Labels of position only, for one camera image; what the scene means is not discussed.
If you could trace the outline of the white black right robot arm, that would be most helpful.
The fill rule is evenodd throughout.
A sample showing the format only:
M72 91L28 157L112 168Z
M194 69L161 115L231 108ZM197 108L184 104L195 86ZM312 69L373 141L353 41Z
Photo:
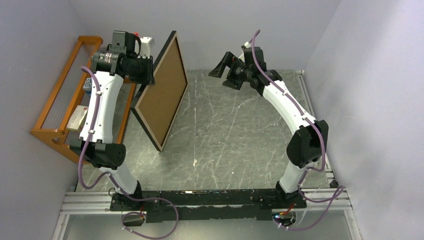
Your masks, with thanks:
M317 168L317 162L324 158L329 126L325 120L316 120L300 105L276 70L267 69L260 47L244 46L242 50L240 57L227 51L208 75L221 78L228 68L223 86L240 90L243 83L249 83L277 110L289 127L292 134L286 147L289 163L276 183L274 195L276 204L286 208L300 194L307 172L324 169L325 164Z

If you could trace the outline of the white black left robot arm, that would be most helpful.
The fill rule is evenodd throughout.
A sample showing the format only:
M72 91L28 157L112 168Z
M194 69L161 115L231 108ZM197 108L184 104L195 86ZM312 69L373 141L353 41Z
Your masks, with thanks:
M115 30L106 50L97 50L90 67L81 70L90 75L89 106L77 140L69 148L79 156L78 182L84 189L94 188L107 176L119 197L130 210L142 206L140 183L124 164L126 147L113 141L113 120L120 89L125 78L132 83L153 85L152 37Z

